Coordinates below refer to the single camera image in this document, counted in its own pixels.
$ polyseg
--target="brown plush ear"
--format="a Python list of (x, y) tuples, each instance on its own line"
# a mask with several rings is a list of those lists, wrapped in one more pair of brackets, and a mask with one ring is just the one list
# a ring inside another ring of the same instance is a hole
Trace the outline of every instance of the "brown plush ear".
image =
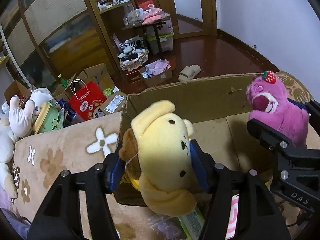
[[(138, 153), (138, 143), (133, 134), (132, 128), (129, 128), (123, 135), (122, 148), (119, 150), (119, 157), (126, 163)], [(138, 155), (135, 156), (127, 165), (127, 173), (132, 179), (139, 179), (141, 168)]]

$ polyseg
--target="slipper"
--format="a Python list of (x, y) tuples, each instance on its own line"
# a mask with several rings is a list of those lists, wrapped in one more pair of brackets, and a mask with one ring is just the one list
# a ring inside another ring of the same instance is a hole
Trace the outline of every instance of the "slipper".
[(180, 72), (178, 80), (180, 82), (187, 81), (193, 79), (197, 74), (199, 74), (201, 68), (198, 65), (192, 65), (190, 67), (186, 66)]

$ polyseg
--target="plastic storage box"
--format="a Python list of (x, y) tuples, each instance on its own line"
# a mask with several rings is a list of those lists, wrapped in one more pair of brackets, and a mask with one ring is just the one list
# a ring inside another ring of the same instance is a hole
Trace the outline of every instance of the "plastic storage box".
[[(160, 35), (159, 36), (162, 51), (173, 50), (172, 37), (173, 37), (173, 34), (165, 34), (165, 35)], [(153, 37), (147, 38), (147, 41), (150, 44), (151, 53), (153, 55), (158, 54), (159, 53), (159, 49), (158, 49), (158, 44), (157, 44), (156, 37), (153, 36)]]
[[(165, 23), (162, 26), (157, 26), (157, 28), (159, 36), (165, 34), (174, 34), (171, 20), (165, 21)], [(151, 38), (156, 35), (152, 26), (147, 27), (146, 30), (147, 38)]]

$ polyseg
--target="white plush toy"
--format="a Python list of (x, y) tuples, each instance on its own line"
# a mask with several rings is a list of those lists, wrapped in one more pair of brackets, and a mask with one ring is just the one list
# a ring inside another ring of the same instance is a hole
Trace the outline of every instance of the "white plush toy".
[(41, 107), (43, 103), (54, 100), (54, 98), (47, 88), (38, 88), (31, 91), (30, 100), (34, 101), (35, 106)]
[(11, 130), (9, 119), (0, 114), (0, 184), (11, 198), (17, 198), (18, 193), (7, 163), (13, 157), (14, 145), (18, 140), (19, 137)]
[(30, 135), (32, 128), (32, 115), (35, 110), (33, 100), (28, 100), (24, 109), (19, 107), (18, 96), (13, 96), (10, 100), (9, 121), (13, 133), (19, 137)]
[(7, 104), (7, 102), (2, 105), (2, 112), (7, 118), (9, 118), (9, 105)]

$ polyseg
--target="bottle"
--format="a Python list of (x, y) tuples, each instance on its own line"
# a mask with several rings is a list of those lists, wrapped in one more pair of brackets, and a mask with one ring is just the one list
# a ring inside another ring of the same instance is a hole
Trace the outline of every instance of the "bottle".
[(66, 80), (65, 78), (63, 78), (62, 76), (61, 76), (61, 74), (58, 76), (58, 78), (60, 79), (60, 84), (64, 87), (64, 88), (66, 88), (67, 86), (68, 86), (68, 80)]

